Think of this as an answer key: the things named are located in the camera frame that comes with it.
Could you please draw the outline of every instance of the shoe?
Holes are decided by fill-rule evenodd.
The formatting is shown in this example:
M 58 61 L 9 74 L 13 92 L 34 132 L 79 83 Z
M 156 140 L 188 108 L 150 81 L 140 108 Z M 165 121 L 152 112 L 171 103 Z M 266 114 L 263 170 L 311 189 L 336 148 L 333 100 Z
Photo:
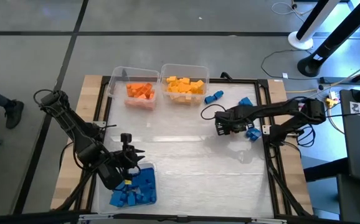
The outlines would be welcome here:
M 15 106 L 10 106 L 6 108 L 6 113 L 4 116 L 7 117 L 6 128 L 13 129 L 21 121 L 22 110 L 24 109 L 24 103 L 18 100 L 13 100 Z

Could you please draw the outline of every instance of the gray floor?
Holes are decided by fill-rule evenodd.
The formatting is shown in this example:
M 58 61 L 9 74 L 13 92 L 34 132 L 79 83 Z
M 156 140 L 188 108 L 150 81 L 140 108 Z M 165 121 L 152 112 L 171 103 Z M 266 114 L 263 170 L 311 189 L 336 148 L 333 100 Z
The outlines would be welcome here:
M 291 32 L 302 22 L 294 14 L 271 11 L 277 0 L 89 0 L 81 31 L 243 31 Z M 0 30 L 73 30 L 82 1 L 3 1 L 0 0 Z M 300 4 L 305 11 L 313 3 Z M 275 8 L 278 12 L 288 9 Z M 348 14 L 339 4 L 320 27 L 331 32 Z M 26 172 L 43 113 L 32 100 L 41 88 L 53 88 L 70 36 L 0 36 L 0 92 L 26 104 L 22 123 L 14 130 L 4 127 L 0 108 L 0 215 L 8 214 L 16 200 Z M 314 38 L 317 48 L 324 38 Z M 104 36 L 78 37 L 62 85 L 73 108 L 76 107 L 84 75 L 111 75 L 116 66 L 160 70 L 165 63 L 207 66 L 212 77 L 226 71 L 234 78 L 270 78 L 260 69 L 263 58 L 277 50 L 291 49 L 286 37 L 176 37 Z M 306 52 L 288 52 L 269 58 L 264 67 L 273 76 L 286 72 L 292 78 L 305 78 L 296 63 Z M 346 77 L 360 68 L 360 38 L 347 40 L 323 65 L 320 76 Z M 287 90 L 316 88 L 313 80 L 285 80 Z M 341 118 L 334 119 L 341 125 Z M 316 128 L 316 144 L 302 149 L 303 165 L 333 161 L 346 155 L 343 135 L 329 123 Z M 46 138 L 25 212 L 48 211 L 58 176 L 59 154 L 67 136 L 53 121 Z M 320 202 L 313 206 L 320 208 Z

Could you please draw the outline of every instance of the clear plastic bin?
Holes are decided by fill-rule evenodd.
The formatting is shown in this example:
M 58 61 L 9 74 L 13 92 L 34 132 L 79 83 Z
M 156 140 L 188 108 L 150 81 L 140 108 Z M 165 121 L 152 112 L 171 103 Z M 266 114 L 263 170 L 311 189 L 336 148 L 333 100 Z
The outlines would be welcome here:
M 150 83 L 153 85 L 154 96 L 152 99 L 133 98 L 127 95 L 126 84 L 129 83 Z M 116 67 L 108 84 L 108 96 L 115 98 L 117 95 L 124 97 L 126 106 L 153 110 L 156 104 L 156 95 L 159 94 L 159 72 L 154 70 Z
M 167 78 L 175 76 L 176 78 L 189 78 L 191 82 L 202 80 L 204 82 L 202 94 L 171 93 L 168 91 Z M 165 64 L 161 70 L 161 88 L 165 98 L 175 103 L 199 105 L 204 101 L 209 85 L 209 69 L 203 66 L 195 65 L 176 65 Z
M 156 202 L 159 200 L 159 195 L 158 195 L 158 176 L 156 174 L 156 166 L 155 164 L 153 164 L 152 162 L 140 162 L 138 164 L 138 166 L 140 167 L 140 169 L 147 169 L 147 168 L 153 168 L 154 169 L 154 177 L 155 177 L 155 189 L 156 189 Z M 131 174 L 135 174 L 138 172 L 138 169 L 130 169 L 129 173 Z M 146 206 L 146 205 L 153 205 L 154 203 L 147 203 L 147 204 L 142 204 L 142 205 L 136 205 L 136 206 L 125 206 L 125 207 L 121 207 L 118 208 L 116 206 L 110 205 L 110 200 L 111 200 L 111 196 L 112 196 L 112 190 L 108 190 L 104 184 L 102 183 L 102 181 L 100 180 L 100 178 L 97 178 L 97 186 L 96 186 L 96 194 L 95 197 L 97 196 L 97 213 L 100 215 L 111 215 L 111 214 L 117 214 L 117 213 L 124 213 L 124 210 L 127 209 L 132 209 L 132 208 L 137 208 L 137 207 L 142 207 L 142 206 Z

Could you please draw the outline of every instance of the cable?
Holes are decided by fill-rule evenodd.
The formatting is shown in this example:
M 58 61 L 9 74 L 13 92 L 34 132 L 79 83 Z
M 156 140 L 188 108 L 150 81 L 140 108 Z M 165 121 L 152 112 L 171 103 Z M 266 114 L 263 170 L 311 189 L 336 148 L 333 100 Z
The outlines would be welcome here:
M 64 158 L 64 152 L 66 150 L 66 148 L 68 148 L 71 144 L 73 144 L 73 142 L 68 143 L 61 151 L 61 156 L 60 156 L 60 169 L 61 169 L 61 165 L 62 165 L 62 159 Z
M 43 89 L 43 90 L 37 90 L 34 94 L 33 94 L 33 101 L 35 101 L 35 103 L 40 106 L 40 103 L 36 100 L 36 95 L 39 94 L 40 92 L 43 92 L 43 91 L 48 91 L 48 92 L 53 92 L 51 90 L 46 90 L 46 89 Z
M 331 123 L 332 127 L 334 127 L 334 129 L 336 129 L 337 131 L 339 131 L 340 133 L 344 134 L 344 132 L 337 127 L 337 125 L 335 124 L 335 122 L 332 120 L 332 117 L 331 117 L 331 109 L 332 108 L 328 108 L 327 112 L 328 112 L 328 119 L 329 119 L 329 122 Z
M 316 91 L 317 89 L 311 89 L 311 90 L 300 90 L 300 91 L 286 91 L 285 93 L 308 93 L 311 91 Z
M 292 143 L 290 143 L 290 142 L 287 142 L 287 141 L 283 141 L 283 143 L 286 144 L 286 145 L 289 145 L 289 146 L 293 147 L 294 149 L 296 149 L 296 150 L 299 152 L 300 159 L 302 158 L 302 153 L 301 153 L 301 151 L 299 150 L 299 148 L 298 148 L 296 145 L 294 145 L 294 144 L 292 144 Z
M 337 115 L 327 116 L 327 118 L 333 118 L 333 117 L 336 117 L 336 116 L 351 116 L 351 115 L 360 115 L 360 113 L 337 114 Z
M 278 4 L 284 4 L 286 6 L 288 6 L 291 10 L 288 11 L 288 12 L 284 12 L 284 13 L 281 13 L 281 12 L 276 12 L 274 11 L 274 6 L 278 5 Z M 291 13 L 295 13 L 295 15 L 302 21 L 302 22 L 305 22 L 303 20 L 303 18 L 301 16 L 303 16 L 304 14 L 308 13 L 308 12 L 311 12 L 313 10 L 313 8 L 311 8 L 309 11 L 306 11 L 306 12 L 298 12 L 296 9 L 292 8 L 291 5 L 289 5 L 288 3 L 285 3 L 285 2 L 277 2 L 277 3 L 274 3 L 272 5 L 272 11 L 275 13 L 275 14 L 278 14 L 278 15 L 288 15 L 288 14 L 291 14 Z
M 215 119 L 215 116 L 213 116 L 213 117 L 211 117 L 211 118 L 204 118 L 203 115 L 202 115 L 203 112 L 204 112 L 206 109 L 210 108 L 211 106 L 220 106 L 220 107 L 225 111 L 225 108 L 224 108 L 224 106 L 222 106 L 222 105 L 218 105 L 218 104 L 209 105 L 209 106 L 205 107 L 205 108 L 201 111 L 201 117 L 202 117 L 204 120 L 212 120 L 212 119 Z
M 313 146 L 314 143 L 315 143 L 316 131 L 314 130 L 314 128 L 312 127 L 311 124 L 309 124 L 308 127 L 303 128 L 301 131 L 304 131 L 304 130 L 307 129 L 307 128 L 311 128 L 311 131 L 310 131 L 306 136 L 304 136 L 303 138 L 301 138 L 301 139 L 297 138 L 297 139 L 296 139 L 296 142 L 298 143 L 299 146 L 302 146 L 302 147 L 311 147 L 311 146 Z M 307 138 L 308 136 L 310 136 L 311 134 L 313 134 L 313 137 L 312 137 L 312 139 L 311 139 L 309 142 L 300 143 L 300 141 L 306 139 L 306 138 Z
M 348 76 L 348 77 L 346 77 L 346 78 L 342 79 L 341 81 L 338 81 L 338 82 L 336 82 L 336 83 L 330 84 L 330 85 L 329 85 L 329 87 L 324 88 L 324 89 L 323 89 L 323 90 L 321 90 L 321 91 L 318 91 L 317 93 L 315 93 L 315 94 L 313 94 L 313 95 L 309 96 L 309 98 L 311 98 L 311 97 L 313 97 L 313 96 L 315 96 L 315 95 L 317 95 L 317 94 L 319 94 L 319 93 L 321 93 L 321 92 L 323 92 L 323 91 L 325 91 L 325 90 L 327 90 L 327 89 L 329 89 L 329 88 L 331 88 L 331 87 L 333 87 L 333 86 L 336 86 L 336 85 L 338 85 L 339 83 L 341 83 L 341 82 L 343 82 L 343 81 L 346 81 L 346 80 L 352 79 L 352 78 L 354 78 L 355 76 L 360 75 L 360 74 L 356 75 L 358 72 L 360 72 L 360 69 L 359 69 L 359 70 L 357 70 L 357 71 L 355 71 L 355 72 L 353 72 L 350 76 Z
M 272 78 L 281 78 L 283 79 L 283 77 L 276 77 L 273 76 L 271 74 L 269 74 L 264 68 L 263 65 L 266 61 L 266 59 L 268 59 L 270 56 L 272 56 L 273 54 L 277 54 L 277 53 L 282 53 L 282 52 L 299 52 L 299 51 L 304 51 L 304 50 L 279 50 L 276 52 L 273 52 L 271 54 L 269 54 L 268 56 L 266 56 L 265 58 L 263 58 L 262 63 L 260 64 L 260 68 L 263 70 L 263 72 L 266 73 L 266 75 L 272 77 Z M 286 78 L 287 80 L 319 80 L 319 78 Z

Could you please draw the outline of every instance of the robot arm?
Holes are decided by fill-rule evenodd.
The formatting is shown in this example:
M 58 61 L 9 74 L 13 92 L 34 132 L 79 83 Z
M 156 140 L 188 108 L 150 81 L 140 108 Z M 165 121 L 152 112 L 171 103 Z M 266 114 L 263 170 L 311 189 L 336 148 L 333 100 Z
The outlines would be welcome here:
M 77 115 L 70 108 L 65 92 L 52 91 L 38 104 L 42 111 L 57 120 L 73 141 L 74 151 L 83 168 L 97 172 L 107 189 L 115 189 L 123 179 L 131 180 L 128 170 L 137 167 L 137 162 L 144 158 L 137 155 L 137 152 L 144 151 L 128 144 L 131 142 L 131 134 L 121 134 L 121 151 L 109 152 L 102 143 L 100 127 L 86 123 Z
M 299 110 L 300 103 L 304 103 L 301 110 Z M 226 111 L 217 111 L 215 113 L 216 131 L 218 135 L 238 133 L 253 126 L 253 121 L 257 118 L 286 114 L 293 117 L 281 125 L 271 125 L 268 137 L 270 144 L 280 146 L 288 133 L 295 132 L 306 124 L 321 124 L 326 120 L 323 102 L 309 98 L 300 101 L 294 98 L 270 105 L 238 105 Z

